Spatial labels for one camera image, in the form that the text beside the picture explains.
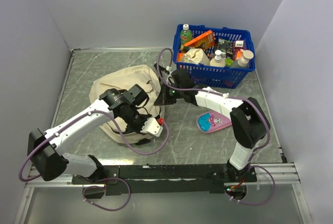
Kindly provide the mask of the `pink blue pencil case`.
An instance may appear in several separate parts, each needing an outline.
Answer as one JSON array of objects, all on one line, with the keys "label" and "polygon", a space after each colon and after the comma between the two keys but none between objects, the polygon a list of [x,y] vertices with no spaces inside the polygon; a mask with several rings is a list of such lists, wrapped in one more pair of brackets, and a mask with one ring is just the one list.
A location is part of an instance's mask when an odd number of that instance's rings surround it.
[{"label": "pink blue pencil case", "polygon": [[229,118],[215,111],[209,111],[200,115],[196,123],[198,128],[206,134],[214,133],[232,125]]}]

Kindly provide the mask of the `beige canvas backpack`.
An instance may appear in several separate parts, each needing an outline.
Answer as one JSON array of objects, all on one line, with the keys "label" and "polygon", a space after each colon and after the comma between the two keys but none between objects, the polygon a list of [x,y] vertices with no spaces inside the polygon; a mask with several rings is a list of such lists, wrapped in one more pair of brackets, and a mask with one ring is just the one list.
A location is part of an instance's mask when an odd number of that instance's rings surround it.
[{"label": "beige canvas backpack", "polygon": [[[156,72],[145,64],[124,68],[95,80],[88,95],[89,101],[93,103],[107,89],[129,90],[134,84],[138,84],[149,96],[149,101],[144,108],[138,110],[139,113],[147,114],[145,111],[147,110],[157,119],[164,118],[164,107],[154,105],[161,90],[159,78]],[[153,136],[149,134],[126,133],[125,121],[120,117],[115,118],[115,121],[119,124],[129,144],[140,143],[144,139],[153,139]],[[116,143],[125,144],[112,121],[102,124],[100,128]]]}]

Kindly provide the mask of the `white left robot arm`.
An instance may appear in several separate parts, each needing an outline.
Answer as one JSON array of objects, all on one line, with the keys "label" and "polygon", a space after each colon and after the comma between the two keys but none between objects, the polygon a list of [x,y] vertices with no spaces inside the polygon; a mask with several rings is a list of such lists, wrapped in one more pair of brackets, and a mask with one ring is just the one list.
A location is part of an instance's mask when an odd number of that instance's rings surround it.
[{"label": "white left robot arm", "polygon": [[159,136],[161,127],[150,114],[141,114],[139,105],[149,99],[146,92],[134,85],[129,90],[108,89],[88,108],[66,122],[42,132],[29,134],[28,155],[45,181],[73,174],[85,177],[90,183],[105,178],[104,167],[92,155],[78,156],[68,149],[94,128],[117,117],[122,118],[130,132]]}]

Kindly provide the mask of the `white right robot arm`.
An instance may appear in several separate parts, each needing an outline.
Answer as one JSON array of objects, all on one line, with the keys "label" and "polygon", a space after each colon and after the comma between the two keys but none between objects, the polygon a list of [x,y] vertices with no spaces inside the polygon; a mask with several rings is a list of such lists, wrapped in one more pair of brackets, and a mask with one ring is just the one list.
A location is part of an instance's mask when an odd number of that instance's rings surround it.
[{"label": "white right robot arm", "polygon": [[161,91],[166,92],[162,105],[175,104],[177,99],[204,107],[227,117],[232,124],[236,138],[235,149],[228,160],[228,178],[240,181],[246,174],[254,154],[265,148],[270,141],[271,126],[256,99],[233,97],[220,93],[205,84],[196,84],[185,69],[170,73],[168,83],[158,72],[162,83]]}]

